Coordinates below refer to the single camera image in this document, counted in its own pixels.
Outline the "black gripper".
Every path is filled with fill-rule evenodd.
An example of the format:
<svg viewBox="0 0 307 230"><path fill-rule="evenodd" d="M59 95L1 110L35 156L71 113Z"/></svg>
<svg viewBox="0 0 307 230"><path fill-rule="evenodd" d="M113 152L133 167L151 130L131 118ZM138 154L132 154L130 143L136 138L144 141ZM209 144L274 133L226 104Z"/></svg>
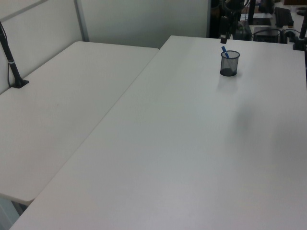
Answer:
<svg viewBox="0 0 307 230"><path fill-rule="evenodd" d="M241 0L223 0L222 9L225 11L226 16L231 16L233 13L238 12L242 8ZM228 34L228 18L221 17L220 20L220 42L226 44Z"/></svg>

